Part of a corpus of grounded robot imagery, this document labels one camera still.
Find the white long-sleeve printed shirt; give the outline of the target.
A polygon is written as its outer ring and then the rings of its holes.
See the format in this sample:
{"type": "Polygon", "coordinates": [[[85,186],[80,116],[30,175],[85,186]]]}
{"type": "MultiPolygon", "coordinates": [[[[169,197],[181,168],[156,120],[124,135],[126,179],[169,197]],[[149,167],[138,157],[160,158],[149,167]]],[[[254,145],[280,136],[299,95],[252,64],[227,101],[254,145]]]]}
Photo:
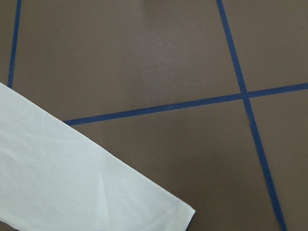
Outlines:
{"type": "Polygon", "coordinates": [[[20,231],[184,231],[195,210],[0,87],[0,219],[20,231]]]}

